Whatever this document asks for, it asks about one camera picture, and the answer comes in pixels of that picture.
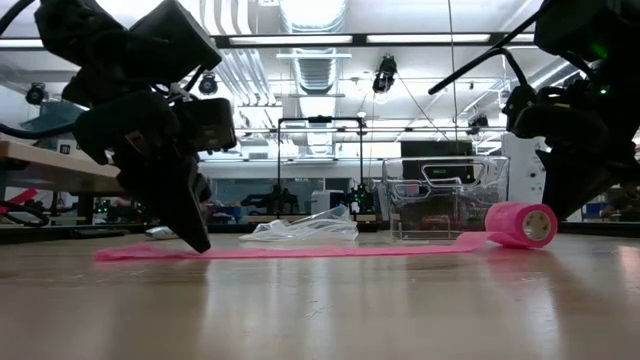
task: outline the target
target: red object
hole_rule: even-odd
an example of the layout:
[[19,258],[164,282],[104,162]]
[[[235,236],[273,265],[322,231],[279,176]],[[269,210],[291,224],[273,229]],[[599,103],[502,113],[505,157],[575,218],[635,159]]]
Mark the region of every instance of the red object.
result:
[[[7,201],[14,204],[24,204],[27,200],[33,199],[37,194],[38,194],[38,191],[36,189],[28,189]],[[6,213],[7,213],[7,208],[0,207],[0,215],[6,214]]]

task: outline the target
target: plastic container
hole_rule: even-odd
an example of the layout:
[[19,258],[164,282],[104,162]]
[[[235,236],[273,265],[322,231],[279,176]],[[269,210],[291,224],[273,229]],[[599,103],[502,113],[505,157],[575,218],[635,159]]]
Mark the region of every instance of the plastic container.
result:
[[427,157],[383,164],[394,240],[449,242],[483,231],[491,205],[507,201],[509,159]]

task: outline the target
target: pink tape roll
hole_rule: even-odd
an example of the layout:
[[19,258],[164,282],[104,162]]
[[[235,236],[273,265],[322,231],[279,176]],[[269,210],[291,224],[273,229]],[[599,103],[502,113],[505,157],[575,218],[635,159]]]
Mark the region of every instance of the pink tape roll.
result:
[[313,249],[211,249],[204,254],[193,251],[162,249],[149,244],[138,244],[96,252],[96,261],[134,259],[271,259],[308,257],[353,256],[416,256],[430,254],[464,253],[478,250],[487,240],[511,248],[541,248],[553,240],[558,231],[558,220],[546,205],[500,203],[489,209],[485,227],[487,231],[467,232],[453,245],[409,247],[352,247],[326,246]]
[[513,248],[539,249],[558,233],[558,219],[543,204],[496,204],[489,209],[484,224],[489,240]]

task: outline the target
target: tabletop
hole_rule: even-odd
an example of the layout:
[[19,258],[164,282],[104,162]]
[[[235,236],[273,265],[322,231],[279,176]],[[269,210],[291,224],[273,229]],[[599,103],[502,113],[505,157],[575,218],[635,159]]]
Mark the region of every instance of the tabletop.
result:
[[[236,235],[211,239],[241,246]],[[92,260],[141,241],[0,246],[0,358],[637,359],[637,240],[559,235],[544,250],[416,257]]]
[[0,141],[0,160],[23,161],[23,170],[8,171],[5,186],[65,192],[119,192],[119,170],[91,160],[40,149],[12,141]]

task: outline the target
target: table surface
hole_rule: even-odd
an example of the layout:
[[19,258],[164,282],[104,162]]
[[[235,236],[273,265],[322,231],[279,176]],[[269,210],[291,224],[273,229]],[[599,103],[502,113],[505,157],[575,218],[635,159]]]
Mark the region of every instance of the table surface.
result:
[[[238,246],[235,236],[211,238]],[[637,240],[562,235],[541,251],[421,257],[92,261],[98,249],[142,240],[0,247],[0,358],[638,358]]]
[[6,186],[65,192],[119,192],[114,166],[59,154],[12,141],[0,141],[0,160],[26,161],[24,170],[9,171]]

